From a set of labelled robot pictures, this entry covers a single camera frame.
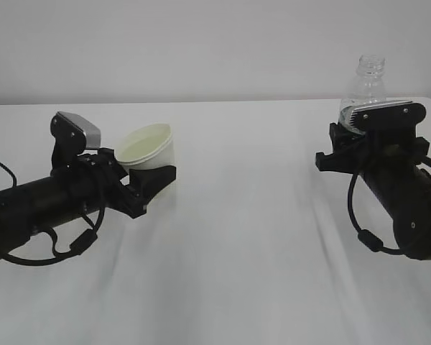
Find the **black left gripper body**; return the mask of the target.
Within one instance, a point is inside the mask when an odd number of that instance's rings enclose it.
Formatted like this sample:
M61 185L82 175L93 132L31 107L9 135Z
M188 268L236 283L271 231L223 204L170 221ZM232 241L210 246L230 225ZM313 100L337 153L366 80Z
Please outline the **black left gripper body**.
M139 218L147 213L132 187L124 185L107 165L107 159L97 149L66 161L53 148L51 176L68 193L79 211L90 213L103 207Z

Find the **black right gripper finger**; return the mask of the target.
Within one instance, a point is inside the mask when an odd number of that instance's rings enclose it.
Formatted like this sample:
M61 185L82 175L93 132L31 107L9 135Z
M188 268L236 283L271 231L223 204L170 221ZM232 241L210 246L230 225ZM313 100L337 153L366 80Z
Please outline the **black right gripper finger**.
M330 123L329 135L333 151L343 150L364 138L361 134L348 131L339 123Z
M334 148L329 155L317 152L315 166L320 172L359 175L367 165L369 156L370 149L367 142L354 142Z

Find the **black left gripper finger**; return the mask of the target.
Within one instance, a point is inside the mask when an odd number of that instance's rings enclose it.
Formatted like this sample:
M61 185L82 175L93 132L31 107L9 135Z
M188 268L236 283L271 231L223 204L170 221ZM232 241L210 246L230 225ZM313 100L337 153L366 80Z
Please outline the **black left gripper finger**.
M153 169L130 169L129 185L145 205L168 194L176 180L176 167L165 165Z
M121 180L125 178L128 173L121 166L121 164L115 158L114 150L110 148L100 148L99 154L104 156L107 159L107 165L110 167L112 172L116 175L116 177Z

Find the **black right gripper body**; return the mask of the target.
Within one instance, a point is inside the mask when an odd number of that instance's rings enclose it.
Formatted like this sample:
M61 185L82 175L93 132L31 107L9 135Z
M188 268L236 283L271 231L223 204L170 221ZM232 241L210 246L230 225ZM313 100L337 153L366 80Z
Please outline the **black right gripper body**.
M417 166L427 156L430 142L418 137L416 129L370 131L365 137L369 153L362 160L360 176L377 165L382 167Z

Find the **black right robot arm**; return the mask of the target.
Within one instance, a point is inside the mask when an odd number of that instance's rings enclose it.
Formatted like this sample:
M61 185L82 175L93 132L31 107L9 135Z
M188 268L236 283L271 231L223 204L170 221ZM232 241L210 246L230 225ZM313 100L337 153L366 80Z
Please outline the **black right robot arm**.
M428 141L415 128L372 130L364 135L332 123L329 130L333 151L318 152L320 172L349 174L346 207L358 240L372 252L431 260L431 167ZM392 219L397 247L389 248L357 221L353 197L362 179Z

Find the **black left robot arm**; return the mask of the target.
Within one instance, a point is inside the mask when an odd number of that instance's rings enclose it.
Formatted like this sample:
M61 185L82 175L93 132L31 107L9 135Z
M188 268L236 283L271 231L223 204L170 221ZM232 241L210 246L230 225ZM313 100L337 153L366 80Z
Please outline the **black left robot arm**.
M97 240L106 209L139 218L176 176L174 165L125 170L112 149L102 148L94 155L74 157L46 178L0 190L0 261L42 267L81 255ZM53 248L49 259L25 259L11 254L37 234L47 234L56 244L55 227L79 218L85 220L88 228L70 244L68 251Z

